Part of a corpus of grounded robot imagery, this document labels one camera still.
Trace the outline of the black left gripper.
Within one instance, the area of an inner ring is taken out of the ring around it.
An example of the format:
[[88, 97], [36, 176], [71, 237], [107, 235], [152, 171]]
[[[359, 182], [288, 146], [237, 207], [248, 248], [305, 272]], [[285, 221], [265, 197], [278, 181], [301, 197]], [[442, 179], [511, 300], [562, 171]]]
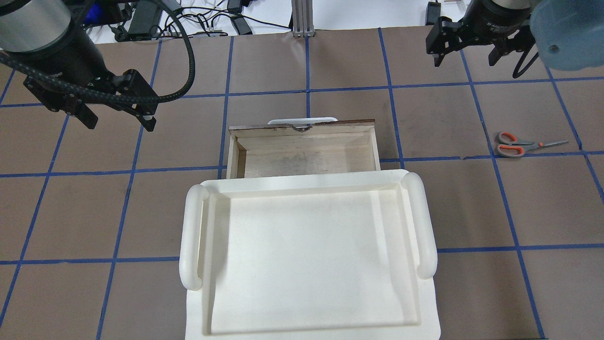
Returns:
[[107, 72], [86, 81], [83, 85], [69, 82], [63, 75], [52, 75], [44, 80], [27, 76], [23, 85], [51, 111], [63, 111], [75, 116], [88, 129], [95, 129], [98, 116], [88, 105], [104, 105], [113, 110], [137, 116], [145, 131], [153, 132], [157, 123], [157, 93], [136, 70], [122, 75]]

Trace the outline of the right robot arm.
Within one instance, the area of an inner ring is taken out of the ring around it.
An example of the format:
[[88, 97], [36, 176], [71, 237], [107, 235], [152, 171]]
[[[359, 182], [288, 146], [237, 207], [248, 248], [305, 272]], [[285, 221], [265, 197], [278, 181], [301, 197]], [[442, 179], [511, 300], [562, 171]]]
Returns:
[[468, 46], [491, 45], [490, 66], [520, 52], [516, 79], [536, 60], [562, 71], [601, 67], [603, 32], [601, 0], [472, 0], [459, 21], [436, 18], [425, 41], [436, 67]]

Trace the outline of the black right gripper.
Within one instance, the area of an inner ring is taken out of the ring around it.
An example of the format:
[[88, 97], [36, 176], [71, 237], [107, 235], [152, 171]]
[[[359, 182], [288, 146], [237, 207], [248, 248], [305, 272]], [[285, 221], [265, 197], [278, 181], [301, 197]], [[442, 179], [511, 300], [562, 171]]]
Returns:
[[440, 67], [445, 56], [467, 46], [494, 45], [489, 53], [489, 66], [494, 66], [509, 51], [526, 51], [536, 41], [527, 24], [527, 10], [494, 11], [479, 9], [466, 13], [454, 22], [439, 17], [426, 37], [426, 52], [432, 54], [434, 67]]

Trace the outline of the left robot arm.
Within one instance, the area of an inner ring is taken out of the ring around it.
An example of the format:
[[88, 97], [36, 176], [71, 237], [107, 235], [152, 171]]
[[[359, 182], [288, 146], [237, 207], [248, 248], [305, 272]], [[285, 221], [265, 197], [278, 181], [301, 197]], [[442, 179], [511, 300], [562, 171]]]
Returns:
[[24, 87], [48, 110], [63, 111], [87, 128], [98, 117], [88, 104], [106, 105], [137, 118], [147, 130], [157, 123], [157, 93], [135, 69], [115, 75], [95, 43], [61, 0], [1, 2], [1, 62], [17, 67]]

